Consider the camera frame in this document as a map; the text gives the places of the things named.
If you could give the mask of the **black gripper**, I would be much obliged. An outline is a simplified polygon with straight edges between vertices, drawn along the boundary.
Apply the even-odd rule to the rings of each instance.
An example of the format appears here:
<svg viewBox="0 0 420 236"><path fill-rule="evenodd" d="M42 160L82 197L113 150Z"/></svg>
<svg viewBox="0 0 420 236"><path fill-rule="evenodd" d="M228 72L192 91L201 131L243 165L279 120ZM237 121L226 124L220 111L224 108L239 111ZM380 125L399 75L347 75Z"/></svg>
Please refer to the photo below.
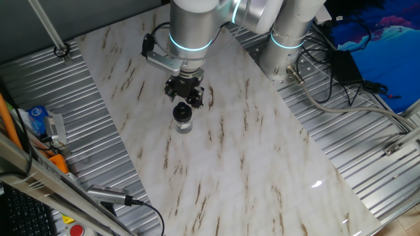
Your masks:
<svg viewBox="0 0 420 236"><path fill-rule="evenodd" d="M203 70L193 72L181 71L177 76L170 76L165 83L164 92L173 102L177 96L190 97L190 105L200 108L203 105L204 88L200 87L203 81Z"/></svg>

